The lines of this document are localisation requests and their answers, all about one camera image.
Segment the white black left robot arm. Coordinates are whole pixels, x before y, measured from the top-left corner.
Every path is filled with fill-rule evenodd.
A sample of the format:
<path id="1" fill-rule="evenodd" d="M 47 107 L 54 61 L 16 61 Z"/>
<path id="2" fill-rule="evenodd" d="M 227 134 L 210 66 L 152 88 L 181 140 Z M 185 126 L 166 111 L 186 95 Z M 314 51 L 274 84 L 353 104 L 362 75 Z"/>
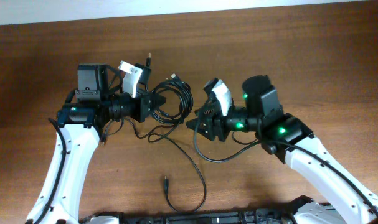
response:
<path id="1" fill-rule="evenodd" d="M 55 151 L 27 223 L 78 223 L 88 166 L 106 124 L 126 117 L 142 123 L 166 101 L 139 87 L 148 82 L 150 64 L 148 58 L 144 65 L 121 62 L 118 68 L 78 66 L 78 87 L 51 120 L 56 130 Z"/>

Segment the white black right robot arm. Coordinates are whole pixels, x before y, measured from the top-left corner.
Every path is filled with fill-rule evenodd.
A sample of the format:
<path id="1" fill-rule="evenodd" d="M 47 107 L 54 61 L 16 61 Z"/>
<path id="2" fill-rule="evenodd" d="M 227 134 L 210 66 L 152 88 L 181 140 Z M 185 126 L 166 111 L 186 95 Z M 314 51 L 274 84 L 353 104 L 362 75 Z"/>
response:
<path id="1" fill-rule="evenodd" d="M 234 105 L 230 90 L 218 78 L 204 85 L 206 102 L 186 126 L 198 135 L 224 142 L 230 133 L 253 132 L 261 147 L 302 175 L 328 201 L 320 205 L 304 195 L 291 202 L 281 219 L 290 223 L 378 223 L 378 196 L 360 183 L 323 146 L 300 119 L 285 113 L 268 76 L 242 84 L 244 107 Z"/>

